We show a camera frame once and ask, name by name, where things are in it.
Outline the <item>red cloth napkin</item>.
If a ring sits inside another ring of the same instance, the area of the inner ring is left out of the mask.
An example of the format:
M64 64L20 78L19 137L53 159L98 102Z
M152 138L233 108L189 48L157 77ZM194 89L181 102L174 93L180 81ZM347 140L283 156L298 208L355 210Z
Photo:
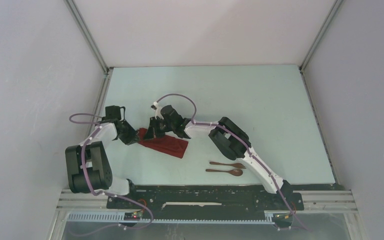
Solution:
M182 159L187 150L189 142L183 139L175 138L173 136L165 135L162 138L153 138L149 140L145 140L145 128L140 128L138 130L139 136L139 144L155 150L157 152L170 155L172 157L176 157Z

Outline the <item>brown wooden spoon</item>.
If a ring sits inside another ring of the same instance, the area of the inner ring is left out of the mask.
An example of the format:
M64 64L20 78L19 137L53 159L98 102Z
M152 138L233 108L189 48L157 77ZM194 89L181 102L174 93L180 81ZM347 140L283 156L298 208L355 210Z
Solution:
M240 177L244 174L244 172L239 168L233 168L230 170L220 170L220 169L206 169L205 170L208 173L227 173L235 177Z

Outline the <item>brown wooden fork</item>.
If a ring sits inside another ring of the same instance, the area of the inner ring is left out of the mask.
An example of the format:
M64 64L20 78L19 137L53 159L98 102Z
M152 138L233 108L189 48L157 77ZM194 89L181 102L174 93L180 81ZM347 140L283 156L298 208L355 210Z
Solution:
M242 163L239 163L239 162L222 163L222 162L210 161L209 164L210 165L215 165L215 166L229 166L229 167L233 167L233 168L236 168L236 169L246 169L246 167Z

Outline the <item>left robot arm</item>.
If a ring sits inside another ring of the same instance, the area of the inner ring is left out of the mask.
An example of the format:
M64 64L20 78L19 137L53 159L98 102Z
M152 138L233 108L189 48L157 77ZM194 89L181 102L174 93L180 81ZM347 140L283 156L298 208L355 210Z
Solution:
M132 191L130 179L113 177L106 148L113 141L126 146L140 141L138 131L126 120L124 106L105 107L105 116L94 122L94 130L81 143L65 150L68 186L74 194L119 196L118 201L125 208L133 208L138 194Z

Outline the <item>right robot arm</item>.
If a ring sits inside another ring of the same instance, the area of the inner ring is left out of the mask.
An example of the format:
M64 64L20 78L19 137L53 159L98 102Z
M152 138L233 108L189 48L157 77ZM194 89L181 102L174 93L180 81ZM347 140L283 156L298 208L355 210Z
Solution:
M171 105L152 105L155 115L149 120L148 129L139 131L140 142L166 154L181 157L186 141L204 135L229 160L238 160L260 180L265 191L271 194L271 204L284 209L291 202L292 185L277 175L258 156L249 136L228 117L216 122L196 121L182 117Z

